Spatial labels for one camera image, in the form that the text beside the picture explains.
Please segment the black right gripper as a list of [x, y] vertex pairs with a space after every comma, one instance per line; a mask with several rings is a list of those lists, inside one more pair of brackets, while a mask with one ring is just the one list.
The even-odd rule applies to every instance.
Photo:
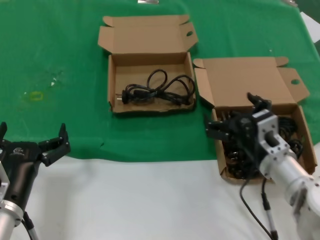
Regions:
[[213, 121], [204, 115], [205, 133], [215, 140], [231, 140], [251, 161], [262, 161], [263, 148], [259, 141], [258, 123], [264, 115], [271, 113], [272, 102], [250, 92], [247, 93], [247, 99], [253, 104], [250, 113], [234, 112], [223, 121]]

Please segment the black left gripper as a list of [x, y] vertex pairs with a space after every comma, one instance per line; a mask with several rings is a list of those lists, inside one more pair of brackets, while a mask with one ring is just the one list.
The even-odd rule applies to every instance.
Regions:
[[0, 161], [9, 179], [4, 199], [20, 208], [27, 206], [33, 183], [42, 163], [49, 167], [71, 152], [66, 124], [62, 123], [58, 137], [39, 142], [4, 141], [8, 130], [6, 122], [0, 124]]

